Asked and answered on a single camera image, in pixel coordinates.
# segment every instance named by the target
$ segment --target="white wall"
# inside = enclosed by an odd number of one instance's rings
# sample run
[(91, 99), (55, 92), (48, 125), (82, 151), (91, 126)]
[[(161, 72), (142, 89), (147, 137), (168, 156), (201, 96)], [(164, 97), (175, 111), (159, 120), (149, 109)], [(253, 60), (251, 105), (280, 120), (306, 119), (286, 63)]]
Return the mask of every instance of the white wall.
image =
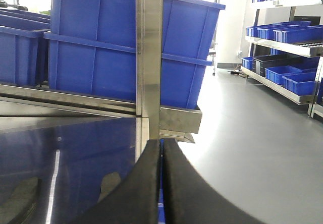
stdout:
[(242, 50), (246, 57), (249, 44), (244, 40), (246, 26), (254, 21), (255, 10), (251, 8), (251, 0), (221, 0), (226, 10), (220, 13), (217, 31), (217, 62), (240, 63), (237, 52)]

